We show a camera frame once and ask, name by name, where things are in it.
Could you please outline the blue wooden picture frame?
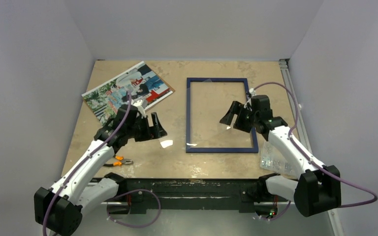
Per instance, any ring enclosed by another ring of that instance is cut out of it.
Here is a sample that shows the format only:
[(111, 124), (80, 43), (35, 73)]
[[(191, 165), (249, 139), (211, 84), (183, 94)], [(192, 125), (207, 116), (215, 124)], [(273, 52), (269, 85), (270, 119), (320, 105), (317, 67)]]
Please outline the blue wooden picture frame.
[(242, 83), (244, 91), (249, 91), (247, 78), (196, 78), (187, 77), (187, 94), (186, 94), (186, 153), (206, 153), (206, 154), (222, 154), (222, 153), (252, 153), (259, 152), (258, 138), (253, 129), (250, 134), (252, 138), (252, 147), (196, 147), (191, 141), (191, 84), (192, 83)]

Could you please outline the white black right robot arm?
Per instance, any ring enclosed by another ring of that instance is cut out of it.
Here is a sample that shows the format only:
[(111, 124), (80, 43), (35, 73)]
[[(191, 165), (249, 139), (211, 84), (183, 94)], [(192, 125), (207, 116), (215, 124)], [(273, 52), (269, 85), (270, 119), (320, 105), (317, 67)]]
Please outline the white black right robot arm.
[(282, 117), (275, 117), (266, 95), (254, 95), (246, 104), (233, 101), (220, 123), (232, 125), (244, 132), (255, 130), (275, 147), (294, 170), (296, 180), (280, 174), (259, 178), (257, 195), (268, 200), (278, 195), (293, 201), (305, 217), (325, 212), (341, 205), (340, 171), (326, 166), (298, 142)]

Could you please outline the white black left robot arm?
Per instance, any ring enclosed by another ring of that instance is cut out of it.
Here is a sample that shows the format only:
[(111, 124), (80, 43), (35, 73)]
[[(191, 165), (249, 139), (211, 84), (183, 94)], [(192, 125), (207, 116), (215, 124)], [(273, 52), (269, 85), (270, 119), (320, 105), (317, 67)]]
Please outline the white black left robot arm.
[(115, 173), (102, 178), (87, 188), (95, 174), (130, 139), (136, 142), (165, 137), (157, 113), (147, 115), (138, 104), (125, 104), (95, 134), (89, 147), (73, 167), (49, 188), (41, 187), (34, 194), (35, 221), (42, 225), (42, 234), (48, 231), (70, 236), (79, 227), (83, 217), (102, 202), (113, 199), (130, 200), (140, 189), (128, 190), (126, 179)]

